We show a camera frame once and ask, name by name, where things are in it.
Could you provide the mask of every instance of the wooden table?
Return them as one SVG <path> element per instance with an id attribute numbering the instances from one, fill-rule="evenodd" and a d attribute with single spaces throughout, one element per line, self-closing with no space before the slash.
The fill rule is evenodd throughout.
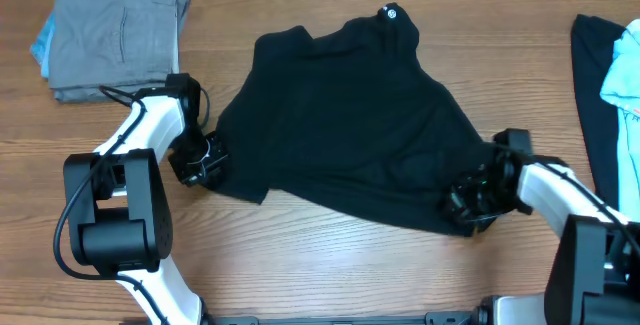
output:
<path id="1" fill-rule="evenodd" d="M 569 31 L 577 13 L 626 24 L 640 15 L 640 0 L 193 0 L 182 68 L 211 94 L 209 129 L 243 84 L 260 35 L 298 24 L 328 34 L 394 1 L 420 30 L 422 67 L 449 88 L 482 136 L 529 129 L 538 153 L 563 158 L 592 186 Z M 0 324 L 114 324 L 143 314 L 115 283 L 65 276 L 51 240 L 65 202 L 64 160 L 105 141 L 127 111 L 53 100 L 28 51 L 52 4 L 0 0 Z M 537 215 L 508 215 L 482 236 L 448 238 L 359 220 L 279 191 L 255 206 L 188 189 L 166 161 L 160 167 L 174 219 L 173 257 L 215 315 L 470 309 L 485 295 L 542 291 L 557 246 Z M 73 262 L 66 229 L 62 242 Z"/>

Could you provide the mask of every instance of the folded gray shirt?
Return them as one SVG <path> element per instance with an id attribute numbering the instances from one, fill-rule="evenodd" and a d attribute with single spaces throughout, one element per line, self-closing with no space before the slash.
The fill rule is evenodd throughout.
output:
<path id="1" fill-rule="evenodd" d="M 158 86 L 179 72 L 191 0 L 55 0 L 49 86 L 59 101 L 104 99 L 98 86 Z"/>

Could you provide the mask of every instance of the black t-shirt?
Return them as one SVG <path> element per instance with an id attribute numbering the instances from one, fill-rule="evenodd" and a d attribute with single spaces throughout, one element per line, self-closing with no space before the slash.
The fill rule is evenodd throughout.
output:
<path id="1" fill-rule="evenodd" d="M 217 191 L 260 203 L 282 189 L 381 223 L 470 235 L 437 205 L 491 151 L 420 68 L 418 38 L 396 4 L 317 39 L 301 26 L 260 37 L 218 121 L 230 157 Z"/>

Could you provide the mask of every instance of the black cable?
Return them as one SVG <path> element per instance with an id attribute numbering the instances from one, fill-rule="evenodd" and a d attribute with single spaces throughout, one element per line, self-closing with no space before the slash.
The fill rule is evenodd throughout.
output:
<path id="1" fill-rule="evenodd" d="M 131 95 L 130 93 L 128 93 L 126 91 L 122 91 L 120 89 L 112 88 L 112 87 L 109 87 L 109 86 L 100 86 L 98 89 L 100 90 L 100 92 L 102 94 L 104 94 L 104 96 L 106 96 L 109 99 L 117 102 L 118 104 L 122 104 L 122 105 L 124 105 L 124 106 L 126 106 L 128 108 L 130 108 L 131 104 L 134 102 L 133 95 Z M 118 94 L 118 95 L 120 95 L 122 97 L 129 98 L 129 99 L 131 99 L 131 101 L 128 102 L 128 103 L 124 102 L 124 101 L 118 99 L 117 97 L 113 96 L 111 93 Z"/>
<path id="2" fill-rule="evenodd" d="M 64 259 L 62 259 L 62 254 L 61 254 L 61 251 L 60 251 L 60 237 L 62 236 L 62 229 L 64 227 L 64 223 L 67 221 L 67 218 L 69 217 L 69 213 L 71 212 L 71 209 L 73 208 L 73 206 L 78 201 L 80 193 L 87 186 L 87 184 L 89 184 L 91 182 L 91 179 L 93 178 L 93 175 L 95 175 L 95 173 L 98 171 L 98 169 L 100 169 L 101 165 L 106 161 L 106 159 L 110 155 L 112 155 L 120 147 L 120 145 L 122 145 L 125 142 L 127 137 L 129 137 L 129 135 L 136 128 L 136 126 L 138 126 L 138 124 L 140 124 L 140 122 L 142 121 L 142 118 L 144 117 L 144 114 L 147 112 L 147 109 L 146 109 L 144 103 L 142 101 L 140 101 L 140 99 L 136 99 L 133 95 L 131 95 L 131 94 L 127 93 L 127 92 L 124 92 L 124 91 L 121 91 L 121 90 L 118 90 L 118 89 L 114 89 L 114 88 L 111 88 L 111 87 L 108 87 L 108 86 L 100 86 L 99 89 L 105 96 L 107 96 L 110 99 L 112 99 L 112 100 L 114 100 L 114 101 L 116 101 L 116 102 L 118 102 L 120 104 L 123 104 L 123 105 L 125 105 L 127 107 L 131 107 L 131 103 L 133 103 L 133 102 L 138 103 L 140 105 L 140 113 L 138 114 L 136 119 L 133 121 L 133 123 L 121 135 L 118 136 L 118 139 L 116 140 L 116 142 L 104 153 L 104 155 L 102 155 L 100 157 L 100 159 L 98 159 L 98 161 L 96 161 L 96 163 L 93 165 L 93 167 L 91 167 L 91 170 L 89 171 L 89 173 L 82 179 L 82 181 L 80 182 L 80 185 L 78 185 L 78 188 L 76 188 L 76 191 L 73 193 L 73 195 L 69 199 L 69 202 L 67 202 L 67 205 L 65 206 L 64 210 L 62 211 L 62 214 L 60 215 L 60 219 L 58 220 L 58 224 L 56 226 L 56 231 L 55 231 L 55 234 L 53 236 L 53 255 L 54 255 L 54 257 L 56 259 L 56 262 L 58 263 L 58 266 L 60 267 L 60 269 L 62 269 L 62 271 L 64 271 L 67 275 L 69 275 L 71 277 L 74 277 L 76 279 L 80 279 L 80 280 L 116 280 L 116 281 L 127 282 L 127 283 L 133 285 L 134 290 L 140 291 L 140 293 L 144 296 L 145 300 L 147 300 L 147 302 L 151 306 L 151 309 L 153 310 L 155 315 L 158 317 L 158 319 L 160 319 L 162 321 L 162 324 L 168 324 L 167 318 L 162 316 L 162 312 L 160 311 L 160 309 L 158 308 L 158 305 L 153 300 L 153 297 L 151 296 L 151 294 L 149 294 L 147 289 L 145 289 L 144 286 L 142 286 L 142 283 L 140 283 L 139 281 L 137 281 L 137 280 L 135 280 L 133 278 L 130 278 L 128 276 L 124 276 L 124 275 L 116 275 L 116 276 L 113 276 L 113 277 L 107 277 L 107 276 L 102 276 L 102 275 L 91 275 L 91 274 L 79 273 L 79 272 L 74 271 L 73 269 L 71 269 L 64 262 Z M 115 93 L 115 94 L 118 94 L 120 96 L 127 97 L 127 98 L 131 99 L 131 103 L 127 104 L 126 102 L 124 102 L 124 101 L 122 101 L 120 99 L 116 99 L 110 93 Z"/>
<path id="3" fill-rule="evenodd" d="M 495 219 L 498 218 L 502 215 L 506 215 L 508 214 L 509 211 L 503 211 L 503 212 L 499 212 L 499 213 L 495 213 L 495 214 L 489 214 L 489 215 L 485 215 L 485 216 L 479 216 L 477 218 L 473 218 L 470 220 L 465 220 L 465 223 L 471 223 L 471 222 L 480 222 L 480 221 L 485 221 L 485 220 L 491 220 L 491 219 Z"/>
<path id="4" fill-rule="evenodd" d="M 209 123 L 209 108 L 211 107 L 211 101 L 209 100 L 209 93 L 207 93 L 207 90 L 200 87 L 200 91 L 202 91 L 204 97 L 207 99 L 207 110 L 205 110 L 204 119 L 202 119 L 202 124 L 200 124 L 200 129 L 204 129 L 204 127 Z"/>
<path id="5" fill-rule="evenodd" d="M 611 222 L 613 222 L 614 225 L 616 225 L 616 227 L 620 230 L 620 232 L 625 237 L 627 242 L 629 242 L 629 245 L 631 246 L 631 249 L 633 249 L 633 251 L 636 253 L 636 256 L 640 257 L 640 246 L 638 245 L 638 242 L 636 241 L 636 239 L 633 237 L 633 234 L 631 234 L 629 232 L 629 230 L 627 230 L 627 227 L 624 224 L 622 224 L 620 222 L 620 220 L 618 220 L 618 218 L 609 211 L 609 209 L 607 209 L 607 205 L 604 203 L 604 201 L 602 201 L 600 198 L 595 196 L 584 185 L 582 185 L 580 182 L 575 181 L 574 179 L 569 177 L 569 175 L 567 175 L 567 173 L 564 173 L 564 172 L 554 168 L 553 166 L 551 166 L 551 165 L 549 165 L 547 163 L 538 161 L 535 158 L 535 156 L 533 156 L 533 155 L 529 155 L 529 154 L 524 153 L 522 151 L 518 151 L 518 150 L 512 149 L 512 148 L 510 148 L 509 146 L 506 146 L 506 145 L 497 144 L 497 143 L 491 143 L 491 144 L 493 146 L 497 147 L 497 148 L 500 148 L 500 149 L 503 149 L 503 150 L 507 150 L 507 151 L 511 151 L 514 154 L 518 154 L 518 155 L 524 156 L 527 159 L 533 161 L 534 163 L 540 164 L 542 167 L 544 167 L 545 169 L 549 170 L 551 173 L 559 176 L 561 179 L 563 179 L 563 180 L 567 181 L 568 183 L 570 183 L 571 185 L 573 185 L 573 187 L 575 187 L 582 195 L 584 195 L 585 197 L 587 197 L 589 199 L 589 201 L 591 201 L 591 203 L 598 209 L 598 211 L 603 213 L 606 217 L 609 218 L 609 220 L 611 220 Z"/>

